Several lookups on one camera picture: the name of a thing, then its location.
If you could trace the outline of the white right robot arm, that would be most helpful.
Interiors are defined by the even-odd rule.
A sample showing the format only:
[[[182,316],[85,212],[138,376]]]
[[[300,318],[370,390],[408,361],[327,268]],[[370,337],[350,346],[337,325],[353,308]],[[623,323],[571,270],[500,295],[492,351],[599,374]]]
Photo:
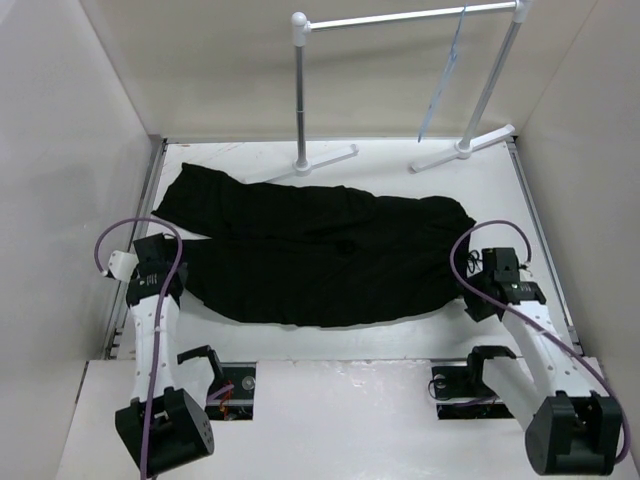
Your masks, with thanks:
[[[469,278],[466,312],[480,322],[497,316],[520,352],[476,347],[464,384],[473,394],[493,391],[524,431],[530,465],[539,475],[612,473],[623,425],[619,403],[601,395],[581,373],[558,335],[540,287],[520,275],[512,248],[481,253],[482,269]]]

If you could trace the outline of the black trousers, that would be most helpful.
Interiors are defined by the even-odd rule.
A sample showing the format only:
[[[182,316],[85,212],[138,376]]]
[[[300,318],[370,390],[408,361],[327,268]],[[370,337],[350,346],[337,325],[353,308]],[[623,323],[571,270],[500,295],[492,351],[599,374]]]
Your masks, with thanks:
[[[436,311],[459,295],[474,225],[456,200],[345,186],[244,184],[184,164],[155,210],[187,290],[242,323],[341,328]]]

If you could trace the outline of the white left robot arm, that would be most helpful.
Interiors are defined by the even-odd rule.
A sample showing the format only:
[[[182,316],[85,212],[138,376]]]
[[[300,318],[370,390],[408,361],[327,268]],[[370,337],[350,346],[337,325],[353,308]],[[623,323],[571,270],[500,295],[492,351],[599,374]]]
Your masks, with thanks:
[[[208,399],[221,393],[224,373],[209,345],[182,350],[177,342],[187,265],[180,243],[161,234],[134,243],[126,305],[135,328],[135,377],[115,428],[144,479],[208,457],[214,436]]]

